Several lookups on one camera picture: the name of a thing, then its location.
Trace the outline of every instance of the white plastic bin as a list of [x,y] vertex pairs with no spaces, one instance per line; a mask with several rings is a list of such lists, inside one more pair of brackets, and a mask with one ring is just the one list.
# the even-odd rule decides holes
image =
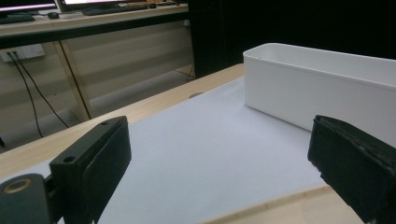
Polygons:
[[265,44],[244,52],[248,106],[309,131],[341,119],[396,147],[396,61]]

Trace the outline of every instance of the wooden table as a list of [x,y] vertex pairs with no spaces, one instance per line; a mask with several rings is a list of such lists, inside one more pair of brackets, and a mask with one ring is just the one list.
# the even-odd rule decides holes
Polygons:
[[186,101],[195,93],[212,90],[224,83],[241,77],[243,74],[244,65],[238,64],[0,154],[0,178],[15,174],[57,156],[84,133],[103,120],[126,116],[130,123],[136,122],[172,105]]

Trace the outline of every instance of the white container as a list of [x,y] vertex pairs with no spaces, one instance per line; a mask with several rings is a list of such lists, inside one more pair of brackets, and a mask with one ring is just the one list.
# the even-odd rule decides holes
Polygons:
[[309,131],[315,115],[396,147],[396,61],[265,44],[244,52],[248,106]]

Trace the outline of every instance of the power outlet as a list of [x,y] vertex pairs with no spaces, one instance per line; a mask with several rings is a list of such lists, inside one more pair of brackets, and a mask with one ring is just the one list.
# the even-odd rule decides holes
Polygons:
[[12,62],[12,59],[8,56],[8,53],[11,53],[14,60],[17,61],[17,58],[14,55],[14,52],[17,52],[19,59],[25,59],[24,53],[21,48],[1,49],[0,56],[3,59],[3,62],[5,62],[5,63]]
[[7,54],[8,52],[10,52],[12,54],[12,57],[14,58],[14,60],[17,60],[17,58],[14,56],[13,52],[17,52],[18,58],[20,60],[46,55],[46,53],[43,50],[43,47],[40,44],[22,46],[22,47],[11,48],[11,49],[1,49],[0,56],[5,63],[12,62],[12,59]]

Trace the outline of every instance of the computer monitor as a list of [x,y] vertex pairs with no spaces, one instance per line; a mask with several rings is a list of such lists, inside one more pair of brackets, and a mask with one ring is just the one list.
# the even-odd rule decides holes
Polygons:
[[146,2],[146,0],[57,0],[62,12],[79,11],[92,7],[111,7],[120,3]]
[[22,12],[55,9],[55,0],[0,0],[0,18]]

